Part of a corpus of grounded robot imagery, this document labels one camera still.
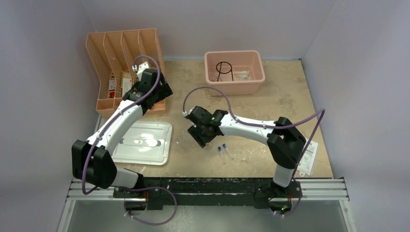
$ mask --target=wooden table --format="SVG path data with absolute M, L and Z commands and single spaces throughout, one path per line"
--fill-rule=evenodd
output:
M 312 115 L 315 110 L 300 61 L 263 63 L 265 83 L 256 94 L 229 96 L 233 112 L 238 116 L 258 120 L 277 120 L 284 116 L 292 122 Z M 204 61 L 166 61 L 165 67 L 165 78 L 174 92 L 167 98 L 168 113 L 145 116 L 141 120 L 164 121 L 173 126 L 168 161 L 163 166 L 125 163 L 117 163 L 117 166 L 142 173 L 144 176 L 273 177 L 276 163 L 266 145 L 235 136 L 217 136 L 211 144 L 201 149 L 187 133 L 191 123 L 182 116 L 182 102 L 190 90 L 206 85 Z M 227 110 L 223 97 L 212 97 L 204 89 L 191 94 L 186 108 L 190 109 L 196 105 L 211 113 L 216 109 Z M 298 129 L 305 137 L 309 137 L 315 123 L 314 119 Z M 320 129 L 313 141 L 319 143 L 319 149 L 312 175 L 305 177 L 333 177 Z M 234 155 L 234 160 L 231 160 L 225 153 L 226 164 L 222 163 L 217 150 L 223 143 L 227 144 Z

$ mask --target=wall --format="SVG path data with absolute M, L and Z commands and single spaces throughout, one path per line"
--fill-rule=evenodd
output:
M 410 2 L 338 0 L 303 59 L 359 231 L 408 231 Z
M 165 58 L 258 50 L 301 58 L 335 0 L 82 0 L 97 31 L 158 28 Z
M 0 31 L 0 231 L 55 231 L 97 118 L 94 28 L 78 0 L 2 0 Z

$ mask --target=black wire stand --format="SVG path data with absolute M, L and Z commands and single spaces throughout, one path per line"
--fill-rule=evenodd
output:
M 227 71 L 227 72 L 222 72 L 221 70 L 222 70 L 222 64 L 223 63 L 225 63 L 225 64 L 229 64 L 229 66 L 231 67 L 231 69 L 229 70 L 229 71 Z M 215 79 L 217 80 L 217 81 L 222 81 L 222 79 L 220 78 L 220 75 L 221 74 L 228 74 L 228 73 L 231 73 L 231 77 L 232 77 L 232 81 L 234 81 L 234 72 L 232 72 L 232 65 L 230 64 L 230 63 L 228 63 L 228 62 L 226 62 L 226 61 L 221 61 L 221 62 L 219 62 L 217 65 L 216 65 L 216 67 L 215 67 L 216 69 L 217 69 L 217 71 L 218 71 L 218 77 L 214 77 L 213 79 L 212 79 L 212 81 L 214 81 Z

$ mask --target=pink bin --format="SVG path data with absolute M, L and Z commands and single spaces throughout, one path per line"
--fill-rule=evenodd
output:
M 253 94 L 265 81 L 261 56 L 254 50 L 207 52 L 205 80 L 208 85 L 220 89 L 226 95 Z M 209 94 L 220 95 L 214 90 L 209 90 Z

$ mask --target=beige table surface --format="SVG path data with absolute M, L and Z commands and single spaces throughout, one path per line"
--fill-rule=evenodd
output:
M 264 61 L 265 83 L 253 95 L 229 96 L 233 112 L 242 117 L 258 120 L 277 120 L 280 116 L 298 122 L 314 113 L 312 99 L 305 74 L 299 60 Z M 145 116 L 141 120 L 164 121 L 173 127 L 169 157 L 163 166 L 117 163 L 144 176 L 171 177 L 273 177 L 276 169 L 269 148 L 259 142 L 235 136 L 217 136 L 211 144 L 201 149 L 187 129 L 191 123 L 182 116 L 182 102 L 193 88 L 205 86 L 204 61 L 166 61 L 165 78 L 174 94 L 167 98 L 168 112 L 160 116 Z M 216 109 L 227 110 L 223 97 L 212 97 L 207 90 L 192 93 L 187 110 L 201 106 L 213 113 Z M 312 120 L 298 127 L 309 137 L 315 126 Z M 320 129 L 313 141 L 319 143 L 318 153 L 311 176 L 333 177 Z M 222 163 L 218 146 L 226 143 L 234 156 L 225 154 Z

